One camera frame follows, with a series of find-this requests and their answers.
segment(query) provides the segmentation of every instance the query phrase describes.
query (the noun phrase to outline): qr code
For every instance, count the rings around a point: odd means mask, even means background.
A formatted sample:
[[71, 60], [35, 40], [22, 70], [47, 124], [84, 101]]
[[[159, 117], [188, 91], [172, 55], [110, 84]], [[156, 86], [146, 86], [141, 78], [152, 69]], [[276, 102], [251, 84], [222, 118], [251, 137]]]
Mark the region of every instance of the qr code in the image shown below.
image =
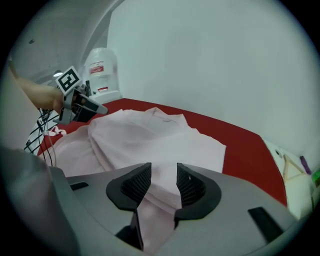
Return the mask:
[[80, 82], [80, 76], [76, 69], [71, 66], [56, 80], [64, 95], [67, 95]]

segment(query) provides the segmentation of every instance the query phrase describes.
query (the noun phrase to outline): cable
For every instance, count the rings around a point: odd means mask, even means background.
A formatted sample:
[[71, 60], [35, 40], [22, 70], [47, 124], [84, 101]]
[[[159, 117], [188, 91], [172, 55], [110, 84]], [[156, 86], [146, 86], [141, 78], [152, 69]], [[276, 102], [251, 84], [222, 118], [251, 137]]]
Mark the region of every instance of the cable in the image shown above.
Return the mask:
[[42, 148], [41, 143], [40, 143], [40, 130], [41, 130], [41, 125], [42, 125], [43, 120], [44, 120], [44, 119], [41, 118], [41, 123], [40, 123], [39, 131], [38, 131], [38, 142], [39, 142], [39, 145], [40, 145], [40, 148], [41, 148], [41, 151], [42, 151], [43, 159], [44, 159], [45, 162], [47, 162], [47, 161], [46, 161], [46, 157], [45, 157], [45, 153], [44, 153], [44, 149]]
[[53, 155], [54, 155], [54, 167], [57, 167], [56, 151], [55, 151], [54, 145], [52, 144], [51, 138], [50, 138], [50, 136], [49, 136], [48, 120], [47, 120], [47, 122], [46, 122], [46, 132], [48, 133], [48, 139], [49, 139], [49, 141], [50, 141], [51, 148], [52, 148], [52, 150], [53, 150]]
[[[49, 136], [49, 132], [48, 132], [48, 120], [49, 120], [50, 114], [51, 114], [51, 112], [48, 111], [47, 117], [46, 117], [46, 121], [44, 122], [44, 126], [43, 126], [43, 131], [45, 131], [45, 129], [47, 128], [47, 133], [48, 133], [49, 139], [50, 139], [50, 136]], [[49, 157], [50, 157], [51, 166], [54, 166], [54, 165], [52, 164], [52, 158], [51, 158], [51, 155], [50, 155], [50, 152], [49, 152], [49, 150], [48, 150], [47, 143], [46, 143], [45, 133], [43, 133], [43, 141], [44, 141], [44, 145], [45, 145], [46, 151], [48, 152]]]

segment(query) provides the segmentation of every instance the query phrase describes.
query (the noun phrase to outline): table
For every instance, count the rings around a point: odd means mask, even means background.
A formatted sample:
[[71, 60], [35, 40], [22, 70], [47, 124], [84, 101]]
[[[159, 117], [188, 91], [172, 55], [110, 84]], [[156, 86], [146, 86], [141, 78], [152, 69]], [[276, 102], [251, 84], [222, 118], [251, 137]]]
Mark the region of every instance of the table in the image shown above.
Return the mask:
[[[223, 174], [249, 181], [287, 206], [286, 190], [282, 176], [270, 151], [259, 135], [205, 115], [140, 100], [122, 98], [106, 103], [104, 106], [109, 109], [109, 114], [121, 109], [146, 111], [154, 107], [161, 109], [168, 115], [183, 114], [190, 127], [196, 128], [200, 133], [226, 145]], [[92, 119], [101, 116], [103, 115], [96, 114]], [[69, 134], [81, 126], [88, 125], [91, 120], [87, 123], [59, 124], [58, 127]], [[52, 143], [54, 144], [61, 137], [62, 135], [51, 137]], [[47, 136], [45, 140], [46, 144], [50, 145]]]

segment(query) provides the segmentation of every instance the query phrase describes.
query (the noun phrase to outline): wall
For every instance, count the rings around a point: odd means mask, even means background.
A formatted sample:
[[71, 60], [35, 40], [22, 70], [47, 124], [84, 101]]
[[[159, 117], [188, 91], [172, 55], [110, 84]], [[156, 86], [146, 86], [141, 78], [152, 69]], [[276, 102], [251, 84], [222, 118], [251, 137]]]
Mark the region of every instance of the wall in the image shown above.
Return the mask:
[[319, 134], [319, 59], [275, 2], [126, 0], [107, 45], [125, 98], [220, 119], [296, 155]]

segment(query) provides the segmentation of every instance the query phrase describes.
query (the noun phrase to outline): ceiling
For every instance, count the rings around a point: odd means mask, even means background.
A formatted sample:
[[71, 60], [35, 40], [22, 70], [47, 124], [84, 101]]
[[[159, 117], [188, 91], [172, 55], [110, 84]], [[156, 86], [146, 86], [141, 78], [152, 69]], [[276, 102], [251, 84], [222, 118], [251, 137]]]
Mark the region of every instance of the ceiling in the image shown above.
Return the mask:
[[29, 22], [11, 50], [17, 73], [39, 84], [56, 70], [77, 67], [95, 6], [103, 0], [52, 0]]

